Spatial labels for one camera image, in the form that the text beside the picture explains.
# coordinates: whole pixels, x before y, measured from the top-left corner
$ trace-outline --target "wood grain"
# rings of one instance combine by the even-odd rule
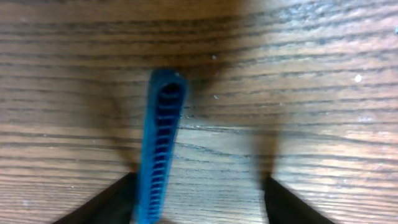
[[[266,223],[263,172],[336,223],[398,222],[395,0],[0,0],[0,223],[139,163],[147,81],[190,82],[164,217]]]

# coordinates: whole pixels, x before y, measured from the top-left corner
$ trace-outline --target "black object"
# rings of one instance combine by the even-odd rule
[[[136,203],[137,174],[129,173],[54,224],[129,224]]]
[[[333,224],[272,177],[265,181],[264,201],[269,224]]]

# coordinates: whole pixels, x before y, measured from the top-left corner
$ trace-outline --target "wooden surface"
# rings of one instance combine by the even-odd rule
[[[398,223],[398,1],[0,1],[0,223],[51,223],[139,162],[147,81],[190,80],[164,217],[265,223],[259,179]]]

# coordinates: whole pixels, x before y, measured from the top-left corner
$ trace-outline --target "dust speck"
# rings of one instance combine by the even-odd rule
[[[361,75],[356,75],[355,76],[355,81],[358,82],[358,83],[361,82],[362,81],[362,76]]]
[[[368,118],[368,117],[360,117],[358,118],[359,122],[367,122],[367,121],[372,121],[372,118]]]

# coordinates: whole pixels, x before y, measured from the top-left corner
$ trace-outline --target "wooden table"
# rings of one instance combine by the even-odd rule
[[[139,162],[147,81],[190,80],[164,217],[264,223],[265,171],[337,223],[398,222],[398,1],[2,0],[0,223]]]

